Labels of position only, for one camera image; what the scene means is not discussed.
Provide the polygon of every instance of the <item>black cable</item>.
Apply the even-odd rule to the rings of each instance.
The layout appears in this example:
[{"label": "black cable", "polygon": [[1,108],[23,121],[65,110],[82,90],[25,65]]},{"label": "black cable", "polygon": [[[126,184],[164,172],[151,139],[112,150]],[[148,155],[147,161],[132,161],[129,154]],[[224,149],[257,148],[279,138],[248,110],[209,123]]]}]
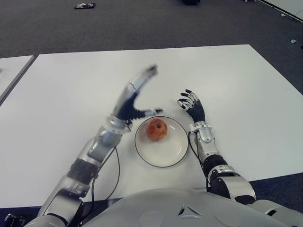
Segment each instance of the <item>black cable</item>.
[{"label": "black cable", "polygon": [[119,180],[120,180],[120,159],[119,159],[119,155],[118,155],[118,151],[117,151],[117,147],[115,147],[111,153],[109,154],[108,158],[111,156],[111,154],[113,153],[113,151],[116,151],[116,154],[117,154],[117,160],[118,160],[118,179],[117,179],[117,182],[115,184],[115,187],[114,189],[112,190],[112,192],[106,197],[106,199],[104,199],[104,201],[102,203],[100,203],[96,208],[93,208],[93,206],[91,206],[91,210],[89,211],[89,213],[87,213],[87,215],[85,216],[85,218],[87,218],[88,215],[90,215],[91,213],[93,213],[95,210],[97,210],[100,206],[102,206],[108,199],[109,197],[111,197],[113,195],[113,193],[115,192],[117,186],[118,186],[118,183],[119,183]]},{"label": "black cable", "polygon": [[[110,154],[107,156],[107,158],[104,160],[104,162],[102,163],[102,165],[99,167],[99,171],[100,169],[104,166],[104,164],[107,162],[107,160],[109,159],[109,157],[112,155],[112,153],[114,152],[114,150],[116,151],[116,154],[117,154],[117,159],[118,159],[118,180],[117,180],[117,183],[113,189],[113,191],[111,192],[111,194],[105,199],[107,200],[113,193],[114,191],[116,190],[117,188],[117,185],[118,185],[118,182],[119,182],[119,179],[120,179],[120,160],[119,160],[119,155],[118,155],[118,151],[117,151],[117,147],[113,148],[110,152]],[[94,209],[94,205],[95,205],[95,195],[94,195],[94,186],[95,186],[95,181],[96,181],[96,177],[93,179],[93,182],[91,184],[91,200],[92,200],[92,205],[90,207],[90,210],[89,212],[84,215],[83,217],[81,217],[80,219],[80,222],[82,222],[84,219],[86,219],[93,211],[95,211],[98,207],[100,207],[100,205],[98,205],[95,209]]]},{"label": "black cable", "polygon": [[203,174],[204,174],[204,177],[206,179],[206,190],[208,191],[208,188],[209,188],[209,181],[207,179],[207,176],[204,172],[204,168],[203,168],[203,162],[201,161],[200,157],[199,157],[199,152],[198,152],[198,136],[197,136],[197,133],[196,132],[192,132],[193,134],[196,135],[196,148],[197,148],[197,153],[195,152],[195,150],[193,149],[193,146],[191,145],[191,141],[190,141],[190,131],[188,131],[188,143],[190,145],[190,148],[192,149],[194,155],[196,156],[196,158],[198,159],[199,163],[200,163],[200,166],[202,168],[202,171],[203,171]]}]

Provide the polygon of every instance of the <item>black object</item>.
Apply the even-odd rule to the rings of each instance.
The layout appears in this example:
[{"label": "black object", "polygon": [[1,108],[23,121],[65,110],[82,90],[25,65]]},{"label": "black object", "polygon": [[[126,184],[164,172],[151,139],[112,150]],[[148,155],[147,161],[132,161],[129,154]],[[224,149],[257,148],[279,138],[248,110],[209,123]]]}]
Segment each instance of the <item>black object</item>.
[{"label": "black object", "polygon": [[96,6],[95,3],[81,3],[75,5],[75,9],[93,9]]},{"label": "black object", "polygon": [[227,162],[221,155],[211,155],[207,157],[203,163],[203,169],[206,176],[208,176],[209,172],[212,168],[219,165],[227,165]]},{"label": "black object", "polygon": [[198,5],[200,0],[182,0],[185,5]]},{"label": "black object", "polygon": [[239,195],[235,198],[235,200],[244,205],[253,204],[256,201],[255,198],[250,195]]},{"label": "black object", "polygon": [[228,188],[223,180],[220,177],[217,177],[211,182],[211,187],[209,188],[208,192],[213,194],[221,195],[227,199],[230,199],[231,196],[229,194]]},{"label": "black object", "polygon": [[76,159],[67,176],[88,185],[97,174],[98,166],[84,161],[83,159]]}]

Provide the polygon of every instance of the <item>white table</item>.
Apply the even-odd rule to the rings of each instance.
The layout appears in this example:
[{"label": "white table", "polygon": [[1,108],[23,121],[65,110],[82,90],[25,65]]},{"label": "white table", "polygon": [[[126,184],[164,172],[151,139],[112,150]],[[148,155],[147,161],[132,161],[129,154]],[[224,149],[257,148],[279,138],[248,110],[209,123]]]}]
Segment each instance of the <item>white table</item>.
[{"label": "white table", "polygon": [[[136,107],[163,107],[163,115],[188,130],[191,119],[176,100],[189,88],[203,103],[217,148],[247,180],[303,172],[302,95],[249,45],[44,54],[0,108],[1,207],[42,205],[127,81],[152,63],[160,74],[144,87]],[[191,152],[169,168],[139,157],[134,135],[142,121],[118,146],[121,178],[112,198],[204,187]],[[116,164],[112,156],[101,170],[96,200],[113,189]]]},{"label": "white table", "polygon": [[0,59],[0,104],[33,59],[33,56]]}]

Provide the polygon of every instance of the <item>gray carpet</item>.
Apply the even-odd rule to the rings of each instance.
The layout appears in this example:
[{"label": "gray carpet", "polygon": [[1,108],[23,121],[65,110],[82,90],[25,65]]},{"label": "gray carpet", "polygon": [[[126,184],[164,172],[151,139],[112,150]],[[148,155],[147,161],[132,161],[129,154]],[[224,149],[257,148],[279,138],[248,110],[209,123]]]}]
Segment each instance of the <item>gray carpet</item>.
[{"label": "gray carpet", "polygon": [[301,93],[303,24],[261,3],[2,0],[0,58],[55,52],[250,44]]}]

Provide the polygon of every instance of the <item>mechanical finger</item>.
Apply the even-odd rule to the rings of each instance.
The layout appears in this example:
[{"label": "mechanical finger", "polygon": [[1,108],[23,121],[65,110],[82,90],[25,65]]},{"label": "mechanical finger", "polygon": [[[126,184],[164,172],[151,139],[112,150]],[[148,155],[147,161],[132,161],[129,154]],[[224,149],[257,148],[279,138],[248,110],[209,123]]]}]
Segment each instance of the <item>mechanical finger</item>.
[{"label": "mechanical finger", "polygon": [[184,103],[184,102],[182,102],[182,101],[180,101],[180,100],[178,100],[177,103],[178,103],[179,106],[181,106],[181,107],[182,107],[183,109],[185,109],[186,111],[187,111],[188,109],[191,109],[191,106],[190,106],[188,103]]}]

